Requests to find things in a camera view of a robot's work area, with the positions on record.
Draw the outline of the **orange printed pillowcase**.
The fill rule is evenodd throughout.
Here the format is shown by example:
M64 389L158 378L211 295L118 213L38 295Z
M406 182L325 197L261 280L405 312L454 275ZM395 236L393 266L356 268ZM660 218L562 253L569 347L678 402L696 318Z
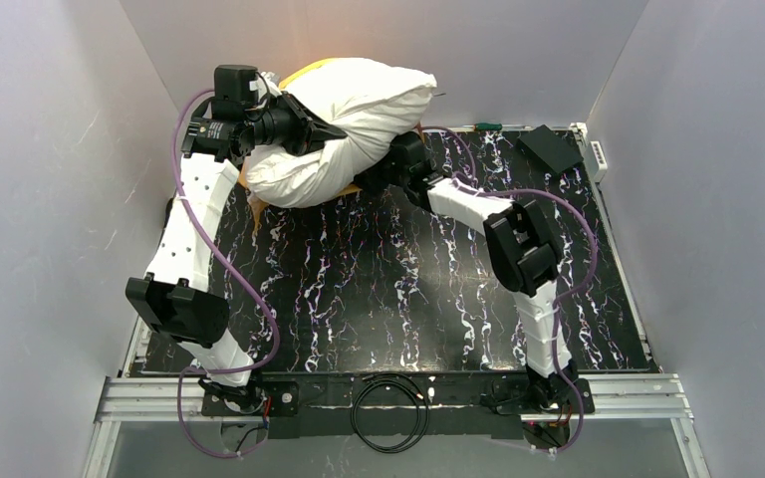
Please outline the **orange printed pillowcase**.
M283 146L257 147L239 176L252 209L308 208L345 194L398 135L418 125L437 86L432 74L366 58L325 59L288 77L280 90L345 137L300 156Z

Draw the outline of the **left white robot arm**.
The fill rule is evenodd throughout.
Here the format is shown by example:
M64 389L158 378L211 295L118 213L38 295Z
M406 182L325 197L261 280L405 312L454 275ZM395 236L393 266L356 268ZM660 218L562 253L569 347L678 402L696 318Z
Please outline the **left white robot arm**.
M274 356L254 360L244 352L229 330L227 301L209 291L211 264L218 261L276 324L263 298L214 243L239 165L260 145L299 156L345 137L247 65L216 67L212 88L196 94L179 115L170 144L175 194L168 219L144 275L128 280L126 297L154 333L192 354L212 381L244 387Z

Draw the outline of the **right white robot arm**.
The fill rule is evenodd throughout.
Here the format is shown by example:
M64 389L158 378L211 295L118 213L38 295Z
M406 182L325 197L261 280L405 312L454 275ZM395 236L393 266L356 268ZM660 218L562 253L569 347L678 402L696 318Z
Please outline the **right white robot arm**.
M414 131L397 136L388 153L356 175L354 184L370 194L396 186L413 205L482 234L493 274L514 298L528 371L549 378L570 364L555 319L559 247L535 202L480 192L442 173Z

